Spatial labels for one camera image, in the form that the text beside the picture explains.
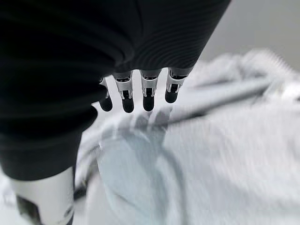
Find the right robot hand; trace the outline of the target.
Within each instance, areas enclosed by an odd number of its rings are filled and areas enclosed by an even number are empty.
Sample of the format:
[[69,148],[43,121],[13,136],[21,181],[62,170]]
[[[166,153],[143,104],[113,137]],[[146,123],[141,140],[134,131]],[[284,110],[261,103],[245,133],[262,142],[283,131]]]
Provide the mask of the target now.
[[0,165],[32,225],[70,225],[82,133],[112,109],[134,109],[132,73],[151,111],[161,69],[176,101],[228,0],[3,0],[0,3]]

